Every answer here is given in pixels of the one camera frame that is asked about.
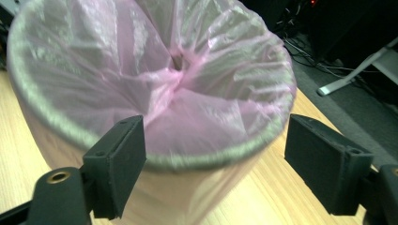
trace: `wooden table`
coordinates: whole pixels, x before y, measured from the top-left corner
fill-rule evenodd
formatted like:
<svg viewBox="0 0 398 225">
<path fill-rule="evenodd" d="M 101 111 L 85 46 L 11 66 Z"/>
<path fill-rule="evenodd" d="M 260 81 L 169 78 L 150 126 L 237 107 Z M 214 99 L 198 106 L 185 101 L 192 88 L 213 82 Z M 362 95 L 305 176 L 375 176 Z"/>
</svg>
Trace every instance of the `wooden table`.
<svg viewBox="0 0 398 225">
<path fill-rule="evenodd" d="M 335 128 L 299 90 L 293 113 Z M 26 125 L 6 72 L 0 71 L 0 213 L 32 197 L 38 178 L 49 171 Z M 355 217 L 330 216 L 284 160 L 286 130 L 256 166 L 204 220 L 215 224 L 362 224 Z M 95 224 L 109 224 L 95 220 Z"/>
</svg>

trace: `trash can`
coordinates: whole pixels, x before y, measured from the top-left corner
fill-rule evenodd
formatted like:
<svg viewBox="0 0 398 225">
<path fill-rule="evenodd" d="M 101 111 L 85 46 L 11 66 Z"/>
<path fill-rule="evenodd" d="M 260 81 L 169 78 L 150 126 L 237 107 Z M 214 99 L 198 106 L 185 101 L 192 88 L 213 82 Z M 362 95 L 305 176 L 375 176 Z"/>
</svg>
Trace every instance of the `trash can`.
<svg viewBox="0 0 398 225">
<path fill-rule="evenodd" d="M 31 0 L 8 70 L 53 169 L 80 167 L 115 122 L 144 116 L 147 162 L 119 224 L 199 224 L 296 94 L 283 42 L 231 0 Z"/>
</svg>

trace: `floor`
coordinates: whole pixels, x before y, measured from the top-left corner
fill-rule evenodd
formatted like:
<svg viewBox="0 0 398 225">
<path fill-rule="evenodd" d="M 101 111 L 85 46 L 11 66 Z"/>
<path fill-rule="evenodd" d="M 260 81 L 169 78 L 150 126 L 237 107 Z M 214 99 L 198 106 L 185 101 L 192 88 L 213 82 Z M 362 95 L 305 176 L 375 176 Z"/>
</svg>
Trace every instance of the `floor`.
<svg viewBox="0 0 398 225">
<path fill-rule="evenodd" d="M 316 89 L 339 78 L 295 61 L 293 69 L 298 88 L 348 139 L 375 154 L 376 167 L 398 164 L 398 116 L 391 107 L 354 83 L 320 97 Z"/>
</svg>

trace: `trash bag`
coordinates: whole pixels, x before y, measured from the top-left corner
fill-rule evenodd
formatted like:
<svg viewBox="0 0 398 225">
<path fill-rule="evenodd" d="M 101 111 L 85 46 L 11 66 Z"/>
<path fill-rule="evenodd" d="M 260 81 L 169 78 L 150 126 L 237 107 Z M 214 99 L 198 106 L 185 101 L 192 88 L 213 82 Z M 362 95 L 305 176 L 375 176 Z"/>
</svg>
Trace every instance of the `trash bag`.
<svg viewBox="0 0 398 225">
<path fill-rule="evenodd" d="M 141 210 L 159 201 L 177 218 L 145 216 L 144 224 L 200 221 L 251 168 L 240 174 L 237 165 L 253 165 L 281 133 L 296 94 L 283 42 L 234 0 L 31 0 L 11 27 L 8 70 L 52 168 L 81 166 L 115 122 L 141 114 L 147 182 L 135 192 L 150 198 L 164 191 L 153 187 L 160 180 L 193 184 L 187 174 L 200 173 L 197 182 L 206 184 L 205 174 L 224 172 L 202 191 L 219 196 L 209 201 L 196 195 L 199 183 L 151 205 L 141 196 Z M 170 206 L 178 192 L 184 201 Z"/>
</svg>

